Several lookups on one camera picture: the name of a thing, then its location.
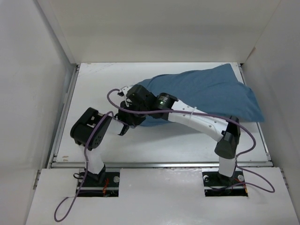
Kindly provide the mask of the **blue pillowcase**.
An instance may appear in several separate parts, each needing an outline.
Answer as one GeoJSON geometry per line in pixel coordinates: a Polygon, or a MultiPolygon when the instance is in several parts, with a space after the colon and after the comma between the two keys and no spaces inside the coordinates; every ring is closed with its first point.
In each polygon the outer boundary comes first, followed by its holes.
{"type": "Polygon", "coordinates": [[[155,96],[165,92],[208,114],[264,122],[252,89],[239,82],[230,64],[212,69],[162,74],[139,82],[155,96]]]}

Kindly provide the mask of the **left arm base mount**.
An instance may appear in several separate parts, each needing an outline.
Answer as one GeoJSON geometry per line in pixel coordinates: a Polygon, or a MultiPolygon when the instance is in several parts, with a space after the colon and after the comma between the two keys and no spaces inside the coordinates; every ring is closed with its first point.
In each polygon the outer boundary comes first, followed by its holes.
{"type": "Polygon", "coordinates": [[[84,172],[74,173],[73,177],[77,179],[77,187],[75,193],[78,197],[118,197],[120,173],[119,172],[101,172],[100,176],[92,177],[87,175],[83,180],[84,172]]]}

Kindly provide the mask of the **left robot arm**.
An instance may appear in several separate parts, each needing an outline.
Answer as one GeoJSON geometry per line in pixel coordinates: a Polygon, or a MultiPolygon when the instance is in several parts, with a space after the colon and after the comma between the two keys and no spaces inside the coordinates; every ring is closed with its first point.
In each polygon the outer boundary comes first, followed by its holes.
{"type": "Polygon", "coordinates": [[[70,130],[70,136],[77,145],[87,148],[85,156],[97,148],[105,134],[110,131],[123,136],[129,130],[129,125],[118,120],[112,113],[104,115],[89,107],[70,130]]]}

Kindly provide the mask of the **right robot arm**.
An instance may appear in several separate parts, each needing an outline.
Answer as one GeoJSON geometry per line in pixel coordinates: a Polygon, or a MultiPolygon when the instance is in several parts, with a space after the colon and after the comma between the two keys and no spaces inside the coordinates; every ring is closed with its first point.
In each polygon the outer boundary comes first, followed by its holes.
{"type": "Polygon", "coordinates": [[[118,91],[124,100],[120,104],[118,119],[129,126],[141,125],[147,117],[179,123],[204,133],[216,141],[214,152],[219,157],[217,179],[227,185],[234,179],[236,149],[240,140],[239,119],[230,121],[190,107],[175,96],[160,93],[155,96],[141,85],[125,86],[118,91]]]}

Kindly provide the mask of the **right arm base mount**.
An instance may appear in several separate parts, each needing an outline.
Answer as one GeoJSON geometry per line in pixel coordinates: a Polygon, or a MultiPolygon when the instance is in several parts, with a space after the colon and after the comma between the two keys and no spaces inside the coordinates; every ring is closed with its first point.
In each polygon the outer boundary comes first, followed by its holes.
{"type": "Polygon", "coordinates": [[[232,177],[221,175],[218,171],[202,171],[204,194],[206,197],[248,197],[245,178],[241,170],[232,177]]]}

